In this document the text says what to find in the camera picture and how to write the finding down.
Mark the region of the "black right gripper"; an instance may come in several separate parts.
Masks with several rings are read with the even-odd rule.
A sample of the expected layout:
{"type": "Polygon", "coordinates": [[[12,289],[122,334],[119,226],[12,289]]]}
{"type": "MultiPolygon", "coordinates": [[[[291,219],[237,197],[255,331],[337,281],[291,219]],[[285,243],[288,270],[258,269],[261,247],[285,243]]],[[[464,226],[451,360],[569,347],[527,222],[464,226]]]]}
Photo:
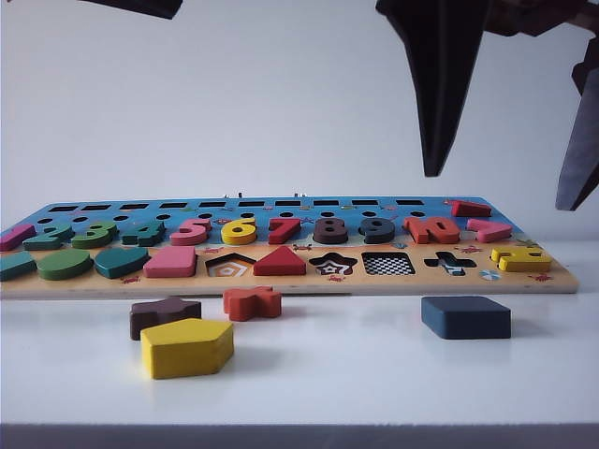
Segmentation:
{"type": "MultiPolygon", "coordinates": [[[[570,23],[598,41],[598,5],[586,0],[495,0],[490,9],[488,1],[478,0],[379,1],[376,10],[405,47],[427,177],[441,174],[452,148],[485,25],[500,36],[540,36],[570,23]]],[[[581,99],[559,177],[557,210],[576,210],[598,185],[597,46],[587,48],[572,78],[581,99]]]]}

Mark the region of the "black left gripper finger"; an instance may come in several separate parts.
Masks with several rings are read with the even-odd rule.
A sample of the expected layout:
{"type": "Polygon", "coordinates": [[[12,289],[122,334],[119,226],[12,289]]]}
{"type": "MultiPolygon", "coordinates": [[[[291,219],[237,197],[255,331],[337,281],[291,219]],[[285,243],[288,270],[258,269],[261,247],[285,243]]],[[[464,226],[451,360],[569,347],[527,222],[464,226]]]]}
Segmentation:
{"type": "Polygon", "coordinates": [[[182,0],[87,0],[87,2],[161,19],[173,19],[183,3],[182,0]]]}

